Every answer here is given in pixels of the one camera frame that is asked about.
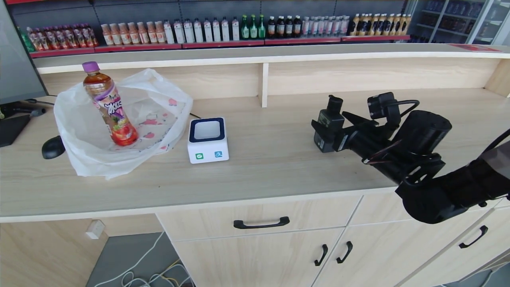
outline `white plastic bag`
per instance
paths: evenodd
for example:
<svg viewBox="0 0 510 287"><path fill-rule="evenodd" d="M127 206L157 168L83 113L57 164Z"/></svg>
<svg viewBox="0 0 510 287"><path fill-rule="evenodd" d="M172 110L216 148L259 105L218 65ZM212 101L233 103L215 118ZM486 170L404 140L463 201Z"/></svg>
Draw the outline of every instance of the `white plastic bag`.
<svg viewBox="0 0 510 287"><path fill-rule="evenodd" d="M59 133L79 176L111 179L127 174L153 155L171 150L188 124L193 99L153 69L116 82L116 86L122 108L139 136L127 147L113 143L82 83L55 100Z"/></svg>

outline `power outlet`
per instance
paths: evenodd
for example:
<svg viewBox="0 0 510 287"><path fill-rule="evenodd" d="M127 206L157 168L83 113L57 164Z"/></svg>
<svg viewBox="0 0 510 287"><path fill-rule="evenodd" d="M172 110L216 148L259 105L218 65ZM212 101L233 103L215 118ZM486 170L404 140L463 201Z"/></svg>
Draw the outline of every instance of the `power outlet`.
<svg viewBox="0 0 510 287"><path fill-rule="evenodd" d="M105 224L101 220L93 220L86 233L91 239L99 239L104 230Z"/></svg>

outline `computer mouse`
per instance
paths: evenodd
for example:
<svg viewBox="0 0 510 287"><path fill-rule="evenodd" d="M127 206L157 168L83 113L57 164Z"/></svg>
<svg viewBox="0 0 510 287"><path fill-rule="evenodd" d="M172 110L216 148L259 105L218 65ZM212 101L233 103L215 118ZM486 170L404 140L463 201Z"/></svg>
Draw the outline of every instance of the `computer mouse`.
<svg viewBox="0 0 510 287"><path fill-rule="evenodd" d="M50 138L42 145L42 157L45 159L56 158L64 152L65 147L60 135Z"/></svg>

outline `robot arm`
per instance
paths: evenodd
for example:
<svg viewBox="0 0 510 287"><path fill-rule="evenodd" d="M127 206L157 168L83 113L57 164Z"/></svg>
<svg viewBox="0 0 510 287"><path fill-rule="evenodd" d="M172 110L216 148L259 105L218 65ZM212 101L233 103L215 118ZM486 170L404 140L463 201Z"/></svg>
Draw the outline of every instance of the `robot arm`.
<svg viewBox="0 0 510 287"><path fill-rule="evenodd" d="M391 92L368 98L372 120L349 112L340 114L342 103L342 99L330 95L319 121L312 121L315 144L324 153L350 149L361 156L362 163L397 183L396 193L416 220L439 223L510 192L510 142L495 148L510 130L468 165L434 178L445 165L433 150L452 128L447 119L413 110L418 101L398 102ZM402 104L413 106L400 114L398 106ZM389 140L407 113L409 116ZM387 123L379 126L375 119L383 117ZM345 119L353 125L343 128Z"/></svg>

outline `green glass bottle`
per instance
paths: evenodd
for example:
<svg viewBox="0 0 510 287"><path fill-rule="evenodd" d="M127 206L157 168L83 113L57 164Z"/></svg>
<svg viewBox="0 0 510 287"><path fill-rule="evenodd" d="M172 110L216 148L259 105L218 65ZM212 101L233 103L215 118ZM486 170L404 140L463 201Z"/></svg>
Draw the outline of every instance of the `green glass bottle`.
<svg viewBox="0 0 510 287"><path fill-rule="evenodd" d="M243 22L241 24L241 39L249 39L250 38L250 30L248 29L248 16L243 15Z"/></svg>
<svg viewBox="0 0 510 287"><path fill-rule="evenodd" d="M250 27L250 38L256 39L257 38L257 25L255 24L255 15L251 15L251 27Z"/></svg>
<svg viewBox="0 0 510 287"><path fill-rule="evenodd" d="M260 15L260 25L259 25L259 39L266 38L266 28L264 27L264 15Z"/></svg>

